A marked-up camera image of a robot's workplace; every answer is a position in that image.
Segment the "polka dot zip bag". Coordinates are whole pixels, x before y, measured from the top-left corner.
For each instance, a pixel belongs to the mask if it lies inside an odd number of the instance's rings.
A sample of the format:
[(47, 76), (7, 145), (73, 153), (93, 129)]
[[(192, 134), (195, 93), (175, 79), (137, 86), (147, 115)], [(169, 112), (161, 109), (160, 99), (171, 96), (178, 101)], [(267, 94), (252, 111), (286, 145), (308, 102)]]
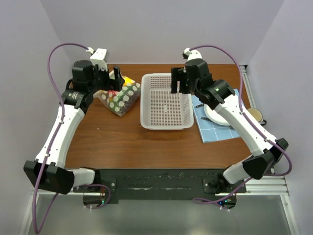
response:
[(98, 90), (93, 94), (93, 98), (98, 98), (108, 109), (118, 116), (125, 115), (139, 98), (141, 84), (131, 78), (122, 75), (124, 84), (120, 91)]

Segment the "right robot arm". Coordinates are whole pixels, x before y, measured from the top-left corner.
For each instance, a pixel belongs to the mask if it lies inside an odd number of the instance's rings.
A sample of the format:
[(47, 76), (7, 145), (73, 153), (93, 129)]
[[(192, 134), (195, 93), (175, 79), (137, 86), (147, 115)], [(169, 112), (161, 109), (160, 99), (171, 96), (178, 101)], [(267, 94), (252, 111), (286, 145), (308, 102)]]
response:
[(288, 147), (284, 138), (277, 139), (241, 106), (241, 99), (224, 80), (213, 80), (203, 59), (192, 59), (184, 67), (171, 69), (171, 92), (194, 94), (201, 103), (221, 115), (240, 135), (251, 155), (229, 166), (218, 180), (223, 192), (246, 178), (259, 180), (275, 166)]

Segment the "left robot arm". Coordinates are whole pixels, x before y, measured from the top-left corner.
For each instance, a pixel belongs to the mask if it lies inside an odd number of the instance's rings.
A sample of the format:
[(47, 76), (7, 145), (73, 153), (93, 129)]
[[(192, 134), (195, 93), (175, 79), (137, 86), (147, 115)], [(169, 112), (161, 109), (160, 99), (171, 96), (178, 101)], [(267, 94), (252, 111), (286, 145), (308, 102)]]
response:
[(121, 91), (124, 79), (120, 68), (113, 67), (112, 74), (102, 71), (89, 60), (76, 61), (72, 67), (72, 78), (62, 93), (62, 103), (47, 141), (33, 161), (23, 167), (31, 184), (54, 193), (68, 194), (72, 188), (85, 186), (90, 192), (101, 188), (98, 173), (92, 168), (65, 169), (69, 146), (78, 125), (99, 91)]

